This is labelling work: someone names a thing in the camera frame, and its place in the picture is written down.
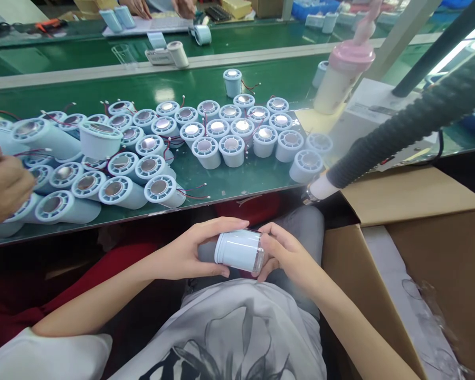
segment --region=pink bottle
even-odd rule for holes
[[[382,0],[373,0],[369,12],[359,22],[353,40],[337,45],[329,56],[329,67],[318,88],[313,108],[326,115],[335,113],[345,101],[355,83],[375,60],[369,38],[375,32],[375,18]]]

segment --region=woman's right hand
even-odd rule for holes
[[[265,264],[257,280],[265,281],[269,273],[280,268],[307,295],[313,294],[324,271],[302,244],[276,223],[268,223],[259,228],[259,231],[262,232],[261,246],[265,253]]]

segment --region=blue plastic crate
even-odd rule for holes
[[[294,4],[292,5],[292,16],[304,22],[310,14],[317,14],[319,12],[322,12],[323,14],[326,14],[327,12],[335,12],[338,10],[339,4],[340,2],[336,0],[326,0],[318,5],[307,5],[307,3],[294,1]]]

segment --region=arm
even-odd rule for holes
[[[364,380],[418,380],[294,236],[274,223],[260,231],[264,233],[262,247],[271,258],[264,265],[259,282],[274,269],[283,268],[318,306]]]
[[[247,221],[231,217],[195,224],[172,243],[44,317],[32,331],[44,337],[95,333],[155,279],[178,280],[217,274],[228,277],[228,267],[199,261],[197,247],[218,234],[246,226]]]

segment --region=pink cap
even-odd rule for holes
[[[329,65],[338,71],[362,73],[369,69],[374,60],[375,52],[368,42],[357,46],[348,40],[334,47],[329,56]]]

